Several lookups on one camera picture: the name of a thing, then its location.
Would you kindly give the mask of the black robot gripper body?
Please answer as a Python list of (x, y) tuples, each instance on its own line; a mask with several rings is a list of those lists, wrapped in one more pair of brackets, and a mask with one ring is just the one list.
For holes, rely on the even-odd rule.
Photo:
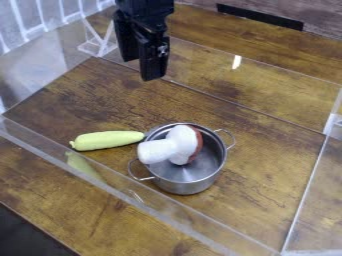
[(169, 40), (165, 19), (173, 13), (173, 0), (114, 0), (114, 3), (113, 23), (118, 40), (130, 40), (136, 31), (150, 40)]

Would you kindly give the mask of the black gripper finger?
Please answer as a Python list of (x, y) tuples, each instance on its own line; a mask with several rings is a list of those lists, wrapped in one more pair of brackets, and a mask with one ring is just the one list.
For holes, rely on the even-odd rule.
[(125, 62), (138, 58), (137, 42), (130, 22), (120, 10), (113, 12), (113, 26), (121, 58)]
[(169, 55), (169, 37), (162, 34), (136, 34), (140, 75), (150, 81), (165, 75)]

